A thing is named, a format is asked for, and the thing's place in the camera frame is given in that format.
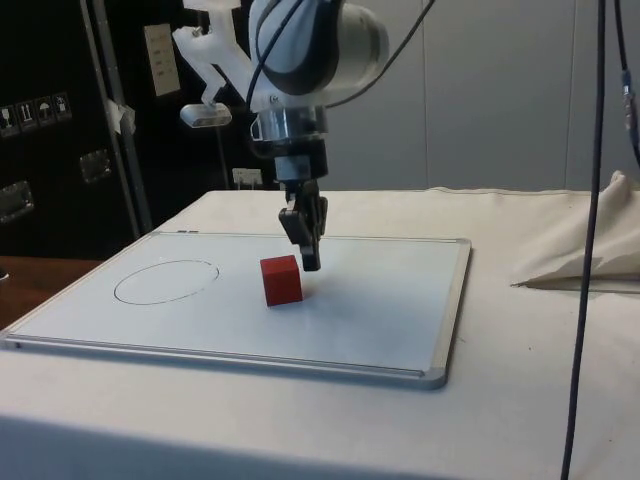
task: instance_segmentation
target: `metal frame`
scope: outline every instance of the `metal frame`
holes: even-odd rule
[[[88,13],[88,0],[80,0],[80,4],[83,8],[83,15],[86,12],[87,20],[89,20]],[[104,5],[104,0],[92,0],[93,12],[96,19],[98,28],[98,38],[102,46],[102,53],[104,54],[104,61],[107,67],[107,78],[109,79],[109,85],[113,92],[113,101],[117,105],[126,105],[124,98],[124,91],[122,89],[122,80],[120,79],[120,73],[118,70],[118,61],[116,59],[115,50],[113,48],[113,42],[111,40],[111,31],[109,30],[109,21],[107,19],[107,10]],[[90,43],[93,43],[93,49],[95,50],[95,41],[93,36],[93,29],[89,21],[88,32],[90,31]],[[96,68],[99,69],[99,62],[96,61]],[[141,233],[146,234],[153,230],[153,223],[151,221],[151,211],[149,209],[149,203],[145,193],[144,182],[142,180],[142,172],[140,171],[140,162],[138,160],[138,154],[136,152],[135,139],[131,126],[126,118],[122,118],[120,121],[120,131],[122,140],[124,142],[124,150],[126,153],[128,166],[128,173],[131,180],[131,187],[133,190],[135,204],[137,206],[138,215],[141,223]]]
[[[87,41],[89,44],[89,50],[91,52],[91,59],[95,67],[96,82],[98,83],[98,89],[100,90],[100,97],[102,99],[102,105],[104,108],[104,114],[109,125],[109,138],[111,140],[111,147],[115,155],[115,163],[118,165],[120,184],[122,186],[122,193],[124,194],[125,204],[127,205],[127,213],[129,214],[129,220],[131,223],[131,230],[135,239],[140,238],[141,231],[140,225],[136,217],[136,210],[131,198],[131,190],[129,189],[129,180],[127,179],[127,171],[125,170],[124,161],[122,159],[122,152],[118,145],[118,140],[112,125],[111,115],[109,114],[107,88],[104,83],[104,76],[102,74],[102,68],[100,67],[100,58],[98,56],[98,50],[96,47],[95,36],[93,33],[93,27],[91,25],[91,17],[89,15],[89,8],[86,0],[80,0],[80,10],[82,12],[82,19],[84,21],[84,28],[87,32]]]

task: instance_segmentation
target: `drawn circle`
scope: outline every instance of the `drawn circle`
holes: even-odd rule
[[[159,305],[192,297],[219,276],[220,269],[201,260],[160,263],[120,281],[113,295],[129,305]]]

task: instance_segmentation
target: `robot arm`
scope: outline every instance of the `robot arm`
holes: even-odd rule
[[[182,55],[208,84],[203,102],[216,116],[209,124],[223,123],[218,121],[222,114],[213,96],[224,82],[212,64],[246,100],[262,53],[295,4],[296,0],[254,1],[249,19],[251,59],[232,35],[233,5],[221,6],[220,0],[206,6],[210,32],[203,35],[188,28],[175,32]],[[251,136],[267,145],[275,159],[287,201],[280,222],[300,247],[305,271],[321,267],[319,244],[327,220],[328,202],[318,187],[318,179],[328,174],[325,105],[373,80],[388,55],[386,29],[369,10],[345,0],[304,0],[264,62],[251,101],[257,114]]]

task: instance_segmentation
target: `wire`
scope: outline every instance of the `wire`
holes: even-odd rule
[[[264,55],[260,58],[260,61],[258,62],[258,66],[256,67],[255,71],[253,72],[253,77],[251,78],[251,82],[249,83],[249,91],[247,92],[247,101],[246,101],[246,103],[247,103],[247,112],[248,113],[251,113],[251,102],[253,101],[253,95],[254,95],[255,90],[256,90],[256,85],[258,84],[258,79],[260,78],[260,75],[262,74],[265,65],[267,64],[267,60],[269,59],[269,55],[271,55],[271,52],[273,51],[274,47],[276,46],[276,43],[278,42],[278,40],[282,36],[282,33],[284,32],[285,28],[287,28],[287,25],[289,24],[289,22],[291,21],[291,19],[295,15],[295,13],[298,11],[300,6],[302,5],[302,2],[304,2],[304,0],[297,0],[297,2],[293,5],[293,7],[291,7],[291,10],[289,10],[289,13],[287,13],[287,15],[282,20],[282,23],[280,24],[278,29],[273,34],[273,37],[271,37],[271,40],[269,41],[269,44],[267,45],[267,48],[264,50]]]
[[[589,289],[591,286],[591,264],[593,262],[593,248],[598,221],[598,203],[600,200],[600,172],[602,169],[602,136],[604,125],[605,100],[605,33],[606,33],[606,0],[598,0],[598,65],[597,65],[597,95],[596,95],[596,126],[593,144],[593,172],[591,177],[591,206],[589,209],[589,225],[587,227],[587,242],[584,249],[584,270],[582,272],[582,286],[580,288],[580,311],[578,314],[578,329],[576,346],[573,353],[573,367],[571,370],[571,393],[569,396],[569,418],[567,421],[567,437],[562,461],[561,479],[568,480],[571,471],[571,457],[576,430],[576,416],[578,412],[578,393],[580,387],[580,368],[582,366],[582,351],[584,348],[584,334],[587,326],[587,310],[589,306]]]
[[[273,10],[273,7],[278,3],[280,3],[280,1],[281,0],[272,0],[271,3],[267,6],[267,8]],[[264,71],[264,67],[267,64],[267,60],[269,60],[269,55],[271,55],[271,52],[276,46],[276,43],[282,36],[282,33],[284,32],[285,28],[287,28],[287,25],[289,24],[289,22],[291,21],[295,13],[298,11],[300,6],[302,5],[303,1],[304,0],[298,0],[293,5],[293,7],[291,7],[291,10],[289,10],[287,15],[282,20],[282,23],[280,24],[278,29],[274,32],[273,37],[271,37],[271,40],[269,40],[269,44],[267,45],[267,48],[264,51],[264,55],[259,56],[258,65],[256,66],[256,69],[253,72],[253,76],[251,77],[251,82],[249,82],[249,90],[247,91],[245,113],[248,116],[251,115],[251,103],[253,102],[253,96],[256,91],[256,86],[258,85],[258,79],[260,78],[260,75]],[[256,32],[256,44],[258,42],[259,36],[260,36],[260,29],[258,29],[258,31]],[[253,137],[251,136],[251,133],[249,133],[248,131],[246,133],[246,140],[247,140],[247,145],[249,146],[249,150],[251,151],[251,154],[253,156],[259,158],[260,160],[273,160],[274,154],[261,152],[256,146],[253,140]]]
[[[622,6],[620,0],[614,0],[616,15],[616,30],[618,36],[618,50],[620,52],[620,64],[622,66],[622,86],[625,91],[625,115],[627,131],[631,139],[633,155],[640,166],[640,132],[638,131],[638,112],[633,92],[633,84],[629,64],[627,62],[627,47],[625,45],[624,25],[622,23]]]
[[[624,40],[624,27],[622,25],[622,7],[620,6],[620,0],[614,0],[616,10],[616,29],[618,31],[618,48],[620,50],[620,62],[622,63],[622,70],[629,70],[627,64],[627,47]]]
[[[360,98],[362,95],[364,95],[369,90],[371,90],[380,81],[380,79],[382,79],[382,77],[384,77],[384,75],[393,66],[393,64],[398,59],[400,54],[404,51],[404,49],[407,47],[407,45],[409,45],[409,42],[411,42],[411,40],[415,36],[416,32],[418,31],[418,29],[422,25],[422,22],[424,21],[425,17],[431,11],[431,7],[433,7],[434,3],[436,3],[436,0],[430,0],[429,3],[427,4],[427,6],[424,7],[424,9],[422,10],[422,13],[418,17],[418,20],[416,20],[416,23],[413,25],[413,27],[409,31],[409,34],[405,37],[405,39],[402,41],[402,43],[400,44],[398,49],[391,56],[389,61],[386,63],[386,65],[382,69],[382,72],[380,72],[380,74],[375,79],[373,79],[370,83],[368,83],[360,91],[358,91],[358,92],[354,93],[353,95],[345,98],[344,100],[340,100],[339,102],[335,102],[335,103],[327,105],[327,108],[337,108],[337,107],[341,107],[342,105],[346,105],[347,103],[355,100],[356,98]]]

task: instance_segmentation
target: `white tablecloth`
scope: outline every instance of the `white tablecloth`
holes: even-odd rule
[[[578,296],[508,283],[518,246],[588,197],[328,197],[328,235],[472,240],[444,390],[4,351],[0,478],[557,478]],[[282,204],[211,193],[160,230],[280,233]],[[584,353],[575,478],[636,479],[640,299],[595,295]]]

